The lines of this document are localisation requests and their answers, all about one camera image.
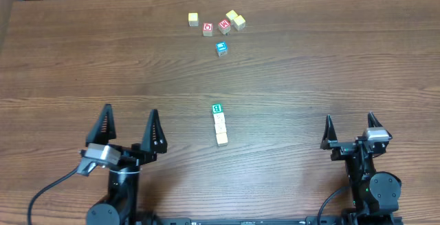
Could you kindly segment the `white blue picture block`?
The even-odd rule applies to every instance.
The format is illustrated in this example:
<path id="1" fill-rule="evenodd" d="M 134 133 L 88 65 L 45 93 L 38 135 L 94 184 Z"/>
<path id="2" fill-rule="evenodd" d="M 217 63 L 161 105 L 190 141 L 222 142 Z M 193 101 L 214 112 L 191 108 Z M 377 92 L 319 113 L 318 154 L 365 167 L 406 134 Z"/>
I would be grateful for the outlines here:
<path id="1" fill-rule="evenodd" d="M 216 123 L 214 125 L 214 128 L 215 128 L 216 134 L 226 133 L 227 132 L 226 124 L 225 123 Z"/>

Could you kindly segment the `plain white wooden block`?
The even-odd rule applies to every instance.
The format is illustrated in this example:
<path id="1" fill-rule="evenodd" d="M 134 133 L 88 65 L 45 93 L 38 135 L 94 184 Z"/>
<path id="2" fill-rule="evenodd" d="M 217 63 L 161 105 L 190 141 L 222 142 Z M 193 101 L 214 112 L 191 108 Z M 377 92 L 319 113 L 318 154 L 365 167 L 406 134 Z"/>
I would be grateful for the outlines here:
<path id="1" fill-rule="evenodd" d="M 215 124 L 225 124 L 226 123 L 225 116 L 224 116 L 223 112 L 213 114 L 213 118 L 214 118 Z"/>

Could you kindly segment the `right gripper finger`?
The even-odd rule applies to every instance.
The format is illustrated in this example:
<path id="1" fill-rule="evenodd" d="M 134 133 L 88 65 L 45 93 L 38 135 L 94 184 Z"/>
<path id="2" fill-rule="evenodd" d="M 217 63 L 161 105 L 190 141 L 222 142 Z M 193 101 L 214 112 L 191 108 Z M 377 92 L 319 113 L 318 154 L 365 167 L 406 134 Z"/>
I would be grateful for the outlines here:
<path id="1" fill-rule="evenodd" d="M 333 126 L 331 116 L 327 115 L 320 148 L 323 150 L 330 150 L 335 149 L 336 147 L 338 147 L 338 138 L 336 136 L 336 131 Z"/>
<path id="2" fill-rule="evenodd" d="M 369 128 L 382 127 L 382 124 L 379 122 L 379 120 L 375 117 L 374 113 L 371 111 L 368 113 L 367 122 Z"/>

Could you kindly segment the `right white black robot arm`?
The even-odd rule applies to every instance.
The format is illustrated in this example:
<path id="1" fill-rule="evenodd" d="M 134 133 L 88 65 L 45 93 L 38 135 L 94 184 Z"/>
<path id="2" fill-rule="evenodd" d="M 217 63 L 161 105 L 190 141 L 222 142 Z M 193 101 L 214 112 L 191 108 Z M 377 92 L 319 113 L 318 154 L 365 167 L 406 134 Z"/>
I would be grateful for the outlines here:
<path id="1" fill-rule="evenodd" d="M 368 127 L 353 142 L 339 142 L 331 116 L 326 117 L 320 148 L 331 151 L 331 160 L 345 162 L 349 185 L 332 193 L 320 207 L 316 223 L 322 223 L 325 206 L 336 195 L 351 190 L 353 208 L 346 208 L 335 224 L 402 224 L 394 217 L 399 209 L 402 181 L 394 174 L 377 171 L 373 160 L 386 153 L 393 139 L 374 113 L 368 114 Z"/>

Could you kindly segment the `green letter block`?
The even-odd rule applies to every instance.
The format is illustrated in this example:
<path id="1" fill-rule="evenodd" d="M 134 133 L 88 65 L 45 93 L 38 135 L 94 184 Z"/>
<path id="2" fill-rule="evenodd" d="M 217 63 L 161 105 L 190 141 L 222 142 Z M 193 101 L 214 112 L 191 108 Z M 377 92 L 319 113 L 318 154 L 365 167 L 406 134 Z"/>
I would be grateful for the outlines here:
<path id="1" fill-rule="evenodd" d="M 212 113 L 213 113 L 213 114 L 220 114 L 220 113 L 223 113 L 223 106 L 222 106 L 222 104 L 220 104 L 220 103 L 218 103 L 218 104 L 213 104 L 213 105 L 211 106 L 211 108 L 212 108 Z"/>

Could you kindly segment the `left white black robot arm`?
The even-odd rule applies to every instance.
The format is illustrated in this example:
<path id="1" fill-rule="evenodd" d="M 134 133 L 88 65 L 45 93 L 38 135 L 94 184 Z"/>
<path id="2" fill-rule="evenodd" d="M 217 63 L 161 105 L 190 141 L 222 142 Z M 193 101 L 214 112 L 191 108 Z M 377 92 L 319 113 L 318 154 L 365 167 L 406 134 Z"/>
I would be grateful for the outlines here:
<path id="1" fill-rule="evenodd" d="M 135 224 L 137 222 L 138 183 L 141 166 L 167 152 L 167 141 L 158 110 L 150 112 L 140 143 L 123 147 L 111 144 L 116 138 L 113 110 L 106 104 L 86 137 L 86 149 L 77 173 L 88 176 L 96 167 L 109 170 L 107 194 L 94 204 L 86 216 L 87 224 Z"/>

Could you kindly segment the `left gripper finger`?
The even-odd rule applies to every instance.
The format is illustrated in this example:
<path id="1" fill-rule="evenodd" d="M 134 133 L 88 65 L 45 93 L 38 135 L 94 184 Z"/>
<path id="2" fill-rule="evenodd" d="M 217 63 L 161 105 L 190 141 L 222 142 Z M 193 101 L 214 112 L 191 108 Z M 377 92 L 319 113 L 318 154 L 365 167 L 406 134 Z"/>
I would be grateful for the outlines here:
<path id="1" fill-rule="evenodd" d="M 106 145 L 116 139 L 116 127 L 111 104 L 105 104 L 96 123 L 86 137 L 85 146 L 89 144 Z"/>
<path id="2" fill-rule="evenodd" d="M 159 112 L 152 109 L 142 139 L 141 150 L 148 153 L 166 153 L 167 141 L 160 123 Z"/>

